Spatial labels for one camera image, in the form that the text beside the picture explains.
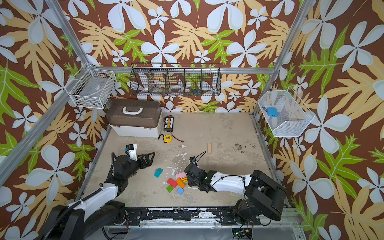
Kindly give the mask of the orange block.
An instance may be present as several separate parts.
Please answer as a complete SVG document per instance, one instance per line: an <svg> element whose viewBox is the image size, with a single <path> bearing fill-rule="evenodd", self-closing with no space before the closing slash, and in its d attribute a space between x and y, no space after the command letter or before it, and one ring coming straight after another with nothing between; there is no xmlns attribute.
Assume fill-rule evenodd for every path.
<svg viewBox="0 0 384 240"><path fill-rule="evenodd" d="M176 180L176 182L177 182L177 184L179 185L180 188L183 189L183 188L185 187L185 183L183 182L182 179L178 178L178 179Z"/></svg>

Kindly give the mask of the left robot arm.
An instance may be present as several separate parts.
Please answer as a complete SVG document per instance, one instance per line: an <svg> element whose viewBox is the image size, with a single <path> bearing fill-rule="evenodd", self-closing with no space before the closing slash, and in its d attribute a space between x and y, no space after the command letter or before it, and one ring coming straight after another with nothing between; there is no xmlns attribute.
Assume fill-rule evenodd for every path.
<svg viewBox="0 0 384 240"><path fill-rule="evenodd" d="M107 179L89 195L66 206L56 206L50 212L38 237L40 240L84 240L107 224L127 222L124 203L116 197L124 192L129 178L138 170L153 164L155 153L139 155L136 161L129 155L112 153Z"/></svg>

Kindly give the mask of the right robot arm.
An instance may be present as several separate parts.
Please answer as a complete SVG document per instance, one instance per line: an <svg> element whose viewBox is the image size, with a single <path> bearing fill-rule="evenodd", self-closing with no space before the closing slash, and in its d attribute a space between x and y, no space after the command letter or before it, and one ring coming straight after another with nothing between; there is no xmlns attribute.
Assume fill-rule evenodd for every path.
<svg viewBox="0 0 384 240"><path fill-rule="evenodd" d="M195 163L185 168L188 185L203 192L231 192L240 194L232 215L238 223L260 224L259 216L280 221L285 207L286 189L259 170L250 175L227 175L204 171Z"/></svg>

